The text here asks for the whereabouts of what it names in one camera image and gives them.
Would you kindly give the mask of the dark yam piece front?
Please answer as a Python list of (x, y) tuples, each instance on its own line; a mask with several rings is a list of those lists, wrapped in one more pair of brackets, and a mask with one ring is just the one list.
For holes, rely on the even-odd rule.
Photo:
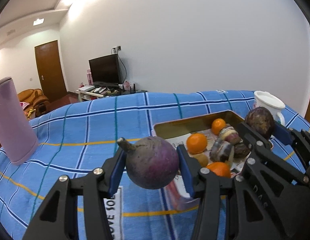
[(234, 145), (234, 158), (242, 159), (250, 154), (250, 149), (243, 143), (239, 142)]

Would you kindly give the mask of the dark yam end piece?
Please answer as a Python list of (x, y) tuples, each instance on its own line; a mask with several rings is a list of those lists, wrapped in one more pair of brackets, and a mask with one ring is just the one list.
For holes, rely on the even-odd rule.
[(275, 121), (271, 112), (265, 107), (256, 107), (248, 112), (245, 123), (269, 140), (275, 130)]

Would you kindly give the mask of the cut purple yam cylinder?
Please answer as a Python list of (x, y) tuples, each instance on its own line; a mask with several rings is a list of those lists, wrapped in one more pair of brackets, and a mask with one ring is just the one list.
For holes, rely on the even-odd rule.
[(223, 129), (221, 129), (218, 137), (221, 140), (227, 141), (232, 145), (238, 144), (239, 142), (242, 141), (238, 132), (235, 130), (235, 128), (233, 126), (227, 126)]

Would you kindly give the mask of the oval orange kumquat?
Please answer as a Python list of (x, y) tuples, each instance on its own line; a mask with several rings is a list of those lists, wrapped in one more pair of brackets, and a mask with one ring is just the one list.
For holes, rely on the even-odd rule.
[(219, 177), (231, 178), (230, 166), (223, 162), (213, 162), (206, 166)]

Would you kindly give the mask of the cut purple yam half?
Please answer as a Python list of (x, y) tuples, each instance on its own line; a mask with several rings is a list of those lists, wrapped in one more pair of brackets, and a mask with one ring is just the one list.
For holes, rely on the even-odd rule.
[(234, 159), (234, 146), (230, 142), (217, 139), (211, 148), (209, 156), (213, 162), (232, 162)]

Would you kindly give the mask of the small orange mandarin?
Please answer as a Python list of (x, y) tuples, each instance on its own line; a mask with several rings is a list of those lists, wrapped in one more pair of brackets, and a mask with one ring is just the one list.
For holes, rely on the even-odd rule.
[(226, 127), (226, 122), (221, 119), (215, 119), (211, 124), (211, 131), (214, 135), (219, 135), (220, 131)]

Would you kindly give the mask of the brown kiwi fruit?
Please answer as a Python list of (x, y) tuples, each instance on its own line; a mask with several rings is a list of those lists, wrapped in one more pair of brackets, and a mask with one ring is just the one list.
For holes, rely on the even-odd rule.
[(203, 153), (194, 155), (194, 158), (198, 160), (202, 167), (206, 167), (209, 163), (209, 158)]

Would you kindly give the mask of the round orange mandarin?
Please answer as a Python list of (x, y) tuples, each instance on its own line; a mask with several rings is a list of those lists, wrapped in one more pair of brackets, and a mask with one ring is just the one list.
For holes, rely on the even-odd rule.
[(186, 146), (191, 155), (204, 152), (207, 145), (207, 137), (202, 133), (193, 133), (186, 139)]

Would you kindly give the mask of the purple round turnip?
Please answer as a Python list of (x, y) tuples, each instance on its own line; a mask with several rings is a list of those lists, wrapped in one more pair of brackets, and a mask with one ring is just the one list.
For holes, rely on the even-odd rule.
[(145, 137), (135, 144), (119, 138), (117, 144), (126, 152), (128, 177), (139, 187), (161, 189), (173, 181), (178, 173), (178, 153), (161, 137)]

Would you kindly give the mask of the paper sheet in tin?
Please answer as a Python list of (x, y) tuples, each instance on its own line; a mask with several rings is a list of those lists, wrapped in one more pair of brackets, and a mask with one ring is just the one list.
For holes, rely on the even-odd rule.
[(216, 162), (227, 163), (230, 166), (230, 174), (240, 172), (250, 154), (238, 133), (229, 125), (218, 135), (211, 129), (206, 129), (169, 138), (167, 141), (174, 148), (183, 145), (188, 155), (197, 159), (202, 167)]

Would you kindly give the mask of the pink cookie tin box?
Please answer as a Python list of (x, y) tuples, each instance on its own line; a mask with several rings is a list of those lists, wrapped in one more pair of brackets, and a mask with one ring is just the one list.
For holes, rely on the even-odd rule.
[(239, 149), (242, 139), (235, 131), (235, 126), (243, 121), (234, 111), (221, 111), (155, 124), (152, 135), (165, 139), (174, 148), (183, 145), (202, 167), (224, 162), (230, 165), (230, 173), (236, 174), (249, 155), (247, 150)]

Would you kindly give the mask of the white floral mug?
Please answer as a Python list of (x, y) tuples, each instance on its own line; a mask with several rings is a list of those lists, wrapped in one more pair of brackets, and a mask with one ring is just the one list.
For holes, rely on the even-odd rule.
[(256, 90), (254, 92), (253, 108), (265, 107), (270, 111), (274, 120), (285, 126), (285, 118), (282, 110), (285, 108), (285, 103), (269, 92)]

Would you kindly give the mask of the white tv stand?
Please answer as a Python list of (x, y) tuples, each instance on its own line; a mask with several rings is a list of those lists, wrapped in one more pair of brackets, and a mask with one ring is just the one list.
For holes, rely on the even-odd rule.
[(137, 89), (135, 83), (130, 84), (127, 82), (115, 87), (84, 85), (75, 91), (79, 102), (145, 92), (147, 91)]

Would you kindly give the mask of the brown wooden door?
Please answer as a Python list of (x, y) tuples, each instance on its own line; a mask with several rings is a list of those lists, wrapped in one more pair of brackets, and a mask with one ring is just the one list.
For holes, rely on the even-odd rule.
[(67, 94), (60, 62), (58, 41), (51, 41), (34, 47), (37, 72), (43, 94), (50, 102)]

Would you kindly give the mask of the black television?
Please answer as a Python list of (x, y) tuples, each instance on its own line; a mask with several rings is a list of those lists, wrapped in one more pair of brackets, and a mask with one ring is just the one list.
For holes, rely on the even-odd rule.
[(93, 83), (115, 83), (122, 82), (122, 74), (118, 61), (118, 55), (112, 54), (89, 60)]

